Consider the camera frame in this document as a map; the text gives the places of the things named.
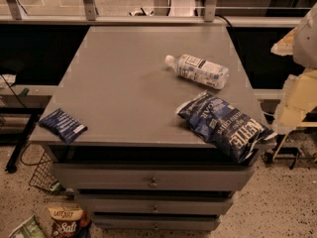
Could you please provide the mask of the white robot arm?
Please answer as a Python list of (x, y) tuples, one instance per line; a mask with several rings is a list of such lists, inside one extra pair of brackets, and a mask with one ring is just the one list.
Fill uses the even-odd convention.
[(317, 107), (317, 4), (270, 51), (282, 57), (292, 56), (296, 64), (304, 67), (299, 75), (288, 76), (273, 115), (272, 129), (277, 134), (288, 134)]

